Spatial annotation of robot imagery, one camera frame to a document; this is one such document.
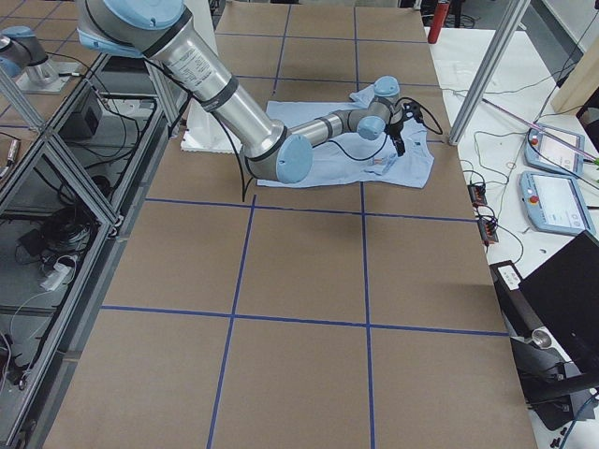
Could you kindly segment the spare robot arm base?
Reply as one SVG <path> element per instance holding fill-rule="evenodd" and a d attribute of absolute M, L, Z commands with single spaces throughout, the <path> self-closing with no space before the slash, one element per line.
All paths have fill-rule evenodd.
<path fill-rule="evenodd" d="M 27 94 L 59 94 L 78 65 L 52 60 L 33 30 L 17 25 L 1 31 L 1 67 Z"/>

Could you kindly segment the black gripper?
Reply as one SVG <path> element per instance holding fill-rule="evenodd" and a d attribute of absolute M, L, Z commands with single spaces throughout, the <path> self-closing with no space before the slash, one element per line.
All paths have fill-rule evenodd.
<path fill-rule="evenodd" d="M 390 118 L 390 122 L 386 127 L 386 134 L 392 141 L 398 156 L 403 156 L 405 154 L 405 145 L 402 139 L 403 122 L 403 110 L 399 109 L 399 111 Z"/>

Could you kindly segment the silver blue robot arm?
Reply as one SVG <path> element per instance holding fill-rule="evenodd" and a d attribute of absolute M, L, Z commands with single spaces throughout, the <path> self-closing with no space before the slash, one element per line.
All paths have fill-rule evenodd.
<path fill-rule="evenodd" d="M 79 1 L 80 43 L 90 49 L 163 64 L 215 119 L 241 142 L 247 171 L 257 179 L 296 183 L 308 175 L 314 146 L 345 133 L 375 140 L 389 136 L 405 147 L 399 83 L 384 76 L 365 109 L 336 110 L 288 128 L 270 118 L 196 31 L 182 1 Z"/>

